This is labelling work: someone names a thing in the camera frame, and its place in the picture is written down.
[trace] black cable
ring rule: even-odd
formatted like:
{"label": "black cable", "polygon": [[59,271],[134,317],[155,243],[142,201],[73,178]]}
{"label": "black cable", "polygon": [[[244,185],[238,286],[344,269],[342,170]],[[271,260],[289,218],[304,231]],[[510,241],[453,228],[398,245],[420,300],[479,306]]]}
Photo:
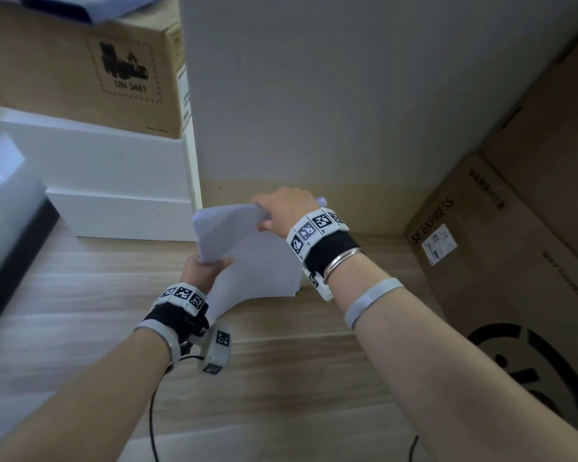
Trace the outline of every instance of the black cable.
{"label": "black cable", "polygon": [[413,462],[413,452],[416,450],[416,445],[417,445],[417,440],[420,437],[418,435],[416,435],[416,437],[413,440],[413,444],[411,444],[411,449],[408,450],[408,462]]}
{"label": "black cable", "polygon": [[[188,355],[186,357],[180,358],[180,361],[186,360],[187,358],[196,358],[197,360],[203,360],[203,357],[201,357],[200,355]],[[159,382],[158,385],[156,386],[156,389],[154,389],[154,394],[152,394],[152,398],[150,399],[150,411],[148,412],[148,420],[150,422],[150,445],[152,446],[152,454],[154,454],[155,462],[159,462],[159,460],[158,460],[158,452],[156,452],[156,443],[154,442],[154,426],[152,424],[152,409],[154,408],[154,398],[156,397],[156,391],[158,390],[158,386],[160,386],[160,385],[161,385],[161,383]]]}

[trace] wooden floor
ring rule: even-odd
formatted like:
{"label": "wooden floor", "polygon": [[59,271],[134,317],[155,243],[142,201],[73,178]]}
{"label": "wooden floor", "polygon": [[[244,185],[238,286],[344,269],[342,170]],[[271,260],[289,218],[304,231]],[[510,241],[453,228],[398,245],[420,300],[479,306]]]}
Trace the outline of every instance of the wooden floor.
{"label": "wooden floor", "polygon": [[[402,237],[359,241],[437,308]],[[60,221],[0,318],[0,437],[124,339],[194,248],[75,238]],[[305,287],[223,318],[235,337],[231,365],[208,376],[185,362],[161,383],[162,462],[407,460],[414,430],[333,303]],[[152,460],[145,418],[121,460]],[[421,445],[414,460],[429,460]]]}

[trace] silver bracelet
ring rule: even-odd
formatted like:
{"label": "silver bracelet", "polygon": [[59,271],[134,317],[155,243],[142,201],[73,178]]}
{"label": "silver bracelet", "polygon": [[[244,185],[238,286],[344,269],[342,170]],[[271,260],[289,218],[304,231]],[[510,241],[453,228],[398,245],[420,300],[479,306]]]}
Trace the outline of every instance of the silver bracelet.
{"label": "silver bracelet", "polygon": [[348,258],[353,256],[354,254],[357,254],[359,252],[362,252],[361,248],[351,248],[345,252],[342,252],[341,254],[336,256],[334,259],[332,259],[331,263],[329,263],[328,267],[326,267],[324,270],[324,284],[327,285],[327,279],[330,277],[330,274],[332,272],[334,272],[334,270],[338,266],[340,266],[345,260],[347,260]]}

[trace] box with un 3481 label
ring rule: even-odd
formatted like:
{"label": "box with un 3481 label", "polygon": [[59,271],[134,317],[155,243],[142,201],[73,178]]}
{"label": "box with un 3481 label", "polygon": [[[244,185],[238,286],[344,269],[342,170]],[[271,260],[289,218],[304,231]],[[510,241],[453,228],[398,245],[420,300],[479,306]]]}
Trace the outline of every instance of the box with un 3481 label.
{"label": "box with un 3481 label", "polygon": [[179,138],[190,100],[177,0],[97,26],[0,2],[0,106]]}
{"label": "box with un 3481 label", "polygon": [[406,229],[449,324],[578,428],[578,259],[479,157]]}

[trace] forearm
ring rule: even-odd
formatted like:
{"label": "forearm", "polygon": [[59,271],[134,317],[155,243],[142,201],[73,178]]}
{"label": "forearm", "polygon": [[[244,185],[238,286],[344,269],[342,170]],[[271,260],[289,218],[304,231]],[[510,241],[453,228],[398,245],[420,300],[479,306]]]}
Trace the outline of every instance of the forearm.
{"label": "forearm", "polygon": [[3,439],[0,462],[117,460],[169,363],[162,338],[137,330]]}
{"label": "forearm", "polygon": [[[341,310],[389,276],[355,255],[330,276]],[[578,460],[578,433],[404,288],[355,325],[371,362],[441,460]]]}

